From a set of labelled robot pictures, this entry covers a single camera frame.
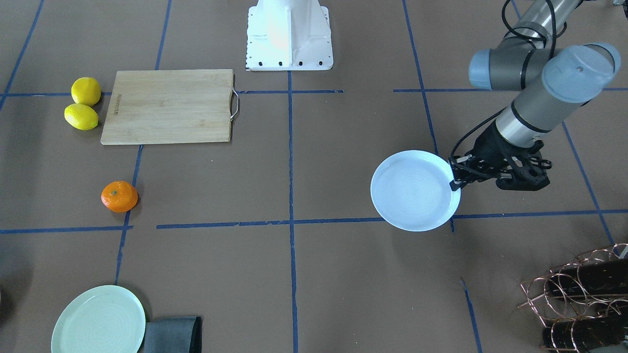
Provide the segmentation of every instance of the round plate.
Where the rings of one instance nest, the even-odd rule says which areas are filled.
[[[52,353],[137,353],[146,316],[137,297],[120,286],[92,288],[65,308],[52,333]]]
[[[433,153],[403,151],[384,160],[371,180],[371,200],[390,224],[421,232],[441,226],[456,212],[460,189],[452,191],[449,163]]]

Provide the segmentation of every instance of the white bracket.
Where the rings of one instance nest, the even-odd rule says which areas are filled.
[[[329,70],[329,10],[318,0],[259,0],[249,9],[246,69]]]

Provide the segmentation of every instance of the cutting board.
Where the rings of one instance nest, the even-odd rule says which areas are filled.
[[[102,144],[227,142],[234,73],[118,71]]]

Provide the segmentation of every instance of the yellow lemon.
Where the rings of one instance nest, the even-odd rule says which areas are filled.
[[[98,125],[98,114],[85,104],[74,103],[65,108],[65,120],[79,130],[91,130]]]
[[[74,103],[92,106],[100,100],[100,84],[93,77],[81,77],[72,84]]]

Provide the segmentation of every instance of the folded towel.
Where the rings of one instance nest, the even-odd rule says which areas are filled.
[[[146,324],[144,353],[200,353],[200,317],[170,317]]]

